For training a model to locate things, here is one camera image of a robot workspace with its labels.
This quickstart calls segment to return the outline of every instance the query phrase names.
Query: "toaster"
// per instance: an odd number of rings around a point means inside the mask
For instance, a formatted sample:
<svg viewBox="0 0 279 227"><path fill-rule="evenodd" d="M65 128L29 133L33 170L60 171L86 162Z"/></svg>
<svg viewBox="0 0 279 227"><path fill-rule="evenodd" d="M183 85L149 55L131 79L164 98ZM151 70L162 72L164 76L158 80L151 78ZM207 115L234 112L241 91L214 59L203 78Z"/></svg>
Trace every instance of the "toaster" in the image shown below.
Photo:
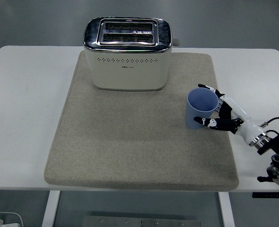
<svg viewBox="0 0 279 227"><path fill-rule="evenodd" d="M83 45L100 89L154 91L167 82L172 33L162 19L95 18L85 29Z"/></svg>

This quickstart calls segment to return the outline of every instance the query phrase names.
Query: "robotic hand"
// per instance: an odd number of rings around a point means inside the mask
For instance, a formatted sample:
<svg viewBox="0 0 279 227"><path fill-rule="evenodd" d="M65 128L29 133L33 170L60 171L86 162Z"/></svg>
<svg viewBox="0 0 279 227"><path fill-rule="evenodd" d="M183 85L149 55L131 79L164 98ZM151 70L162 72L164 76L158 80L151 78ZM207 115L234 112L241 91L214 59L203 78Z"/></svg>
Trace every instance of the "robotic hand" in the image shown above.
<svg viewBox="0 0 279 227"><path fill-rule="evenodd" d="M214 130L231 131L235 135L242 136L245 143L250 147L258 149L260 155L269 149L276 154L271 157L272 163L267 168L268 177L259 176L259 182L275 182L279 185L279 133L274 130L265 131L264 128L272 121L279 119L275 117L258 126L252 118L230 97L220 93L217 89L198 84L198 87L204 87L214 92L219 98L219 105L216 112L219 118L201 118L195 117L194 120L204 126ZM276 137L270 138L268 132L276 133Z"/></svg>

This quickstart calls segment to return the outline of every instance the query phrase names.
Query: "felt mat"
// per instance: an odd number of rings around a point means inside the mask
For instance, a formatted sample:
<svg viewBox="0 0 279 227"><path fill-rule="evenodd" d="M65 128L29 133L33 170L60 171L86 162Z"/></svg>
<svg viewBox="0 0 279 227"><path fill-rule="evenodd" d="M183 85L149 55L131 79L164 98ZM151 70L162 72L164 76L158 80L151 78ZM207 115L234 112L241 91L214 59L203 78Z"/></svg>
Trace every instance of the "felt mat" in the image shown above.
<svg viewBox="0 0 279 227"><path fill-rule="evenodd" d="M211 57L172 53L159 91L100 90L79 55L45 168L50 184L229 191L238 176L228 133L185 123L186 96L217 87Z"/></svg>

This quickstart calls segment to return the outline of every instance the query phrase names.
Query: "white table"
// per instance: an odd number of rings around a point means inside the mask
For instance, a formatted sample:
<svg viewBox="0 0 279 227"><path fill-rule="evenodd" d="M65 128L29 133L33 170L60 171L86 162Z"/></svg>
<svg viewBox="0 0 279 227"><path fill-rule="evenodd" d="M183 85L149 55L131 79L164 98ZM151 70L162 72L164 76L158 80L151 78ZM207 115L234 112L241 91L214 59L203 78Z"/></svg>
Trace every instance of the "white table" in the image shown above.
<svg viewBox="0 0 279 227"><path fill-rule="evenodd" d="M43 172L59 117L83 47L6 46L0 49L0 189L99 190L49 185ZM219 90L257 123L279 116L279 52L271 49L175 48L212 57ZM279 130L279 122L273 122ZM274 152L257 154L229 134L238 192L279 191L260 183Z"/></svg>

